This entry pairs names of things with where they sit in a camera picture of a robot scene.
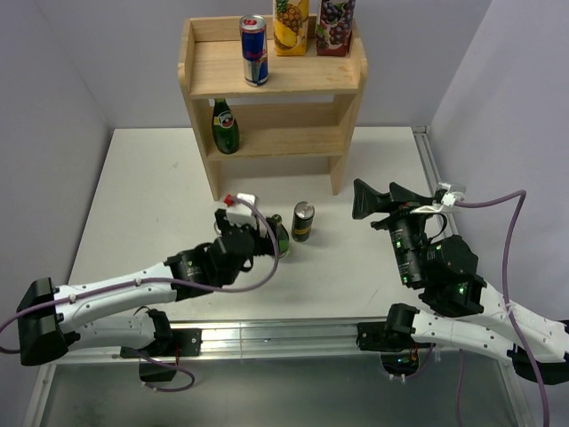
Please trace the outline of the perrier lychee green bottle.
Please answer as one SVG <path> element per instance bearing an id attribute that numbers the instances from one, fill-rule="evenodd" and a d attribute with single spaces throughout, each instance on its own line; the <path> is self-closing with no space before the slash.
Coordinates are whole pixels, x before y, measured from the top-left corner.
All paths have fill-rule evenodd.
<path id="1" fill-rule="evenodd" d="M 230 155 L 239 150 L 240 133 L 238 123 L 223 98 L 214 100 L 212 113 L 212 136 L 222 154 Z"/>

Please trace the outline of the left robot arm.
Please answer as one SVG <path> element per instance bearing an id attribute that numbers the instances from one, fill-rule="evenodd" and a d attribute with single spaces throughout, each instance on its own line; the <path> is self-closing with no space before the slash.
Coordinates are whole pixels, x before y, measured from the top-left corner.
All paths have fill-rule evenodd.
<path id="1" fill-rule="evenodd" d="M 155 309 L 141 316 L 125 312 L 232 292 L 237 276 L 252 269 L 254 257 L 274 255 L 278 225 L 275 216 L 219 209 L 213 242 L 144 270 L 84 285 L 35 280 L 17 308 L 20 363 L 40 366 L 74 350 L 116 346 L 165 354 L 173 344 L 167 316 Z"/>

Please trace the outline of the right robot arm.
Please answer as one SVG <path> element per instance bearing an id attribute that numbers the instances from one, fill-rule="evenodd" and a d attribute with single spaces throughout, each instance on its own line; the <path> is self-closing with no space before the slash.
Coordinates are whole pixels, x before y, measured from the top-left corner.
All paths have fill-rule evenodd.
<path id="1" fill-rule="evenodd" d="M 357 325 L 360 350 L 400 352 L 430 344 L 464 349 L 511 364 L 532 382 L 568 380 L 568 323 L 540 316 L 512 302 L 477 273 L 478 258 L 458 234 L 428 237 L 427 220 L 465 207 L 462 186 L 439 183 L 422 196 L 394 182 L 381 193 L 360 179 L 353 182 L 352 217 L 386 230 L 404 286 L 419 291 L 420 310 L 394 303 L 383 321 Z"/>

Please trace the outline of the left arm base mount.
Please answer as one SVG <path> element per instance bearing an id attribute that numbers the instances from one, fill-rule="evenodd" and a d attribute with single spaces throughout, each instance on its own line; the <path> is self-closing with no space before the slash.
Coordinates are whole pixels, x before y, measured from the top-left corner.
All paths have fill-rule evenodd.
<path id="1" fill-rule="evenodd" d="M 196 383 L 195 375 L 181 364 L 186 357 L 200 355 L 202 330 L 199 328 L 175 329 L 172 340 L 161 349 L 135 350 L 122 347 L 121 359 L 137 359 L 138 373 L 143 387 L 153 392 L 174 393 L 186 391 Z M 185 375 L 185 385 L 170 386 L 176 374 Z"/>

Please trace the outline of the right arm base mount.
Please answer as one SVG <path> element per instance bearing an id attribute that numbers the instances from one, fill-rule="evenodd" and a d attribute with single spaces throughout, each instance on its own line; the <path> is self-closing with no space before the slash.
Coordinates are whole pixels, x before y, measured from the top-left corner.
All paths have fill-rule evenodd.
<path id="1" fill-rule="evenodd" d="M 416 342 L 408 332 L 397 332 L 387 321 L 357 323 L 356 345 L 361 351 L 380 354 L 381 367 L 391 382 L 406 383 L 432 360 L 434 343 Z"/>

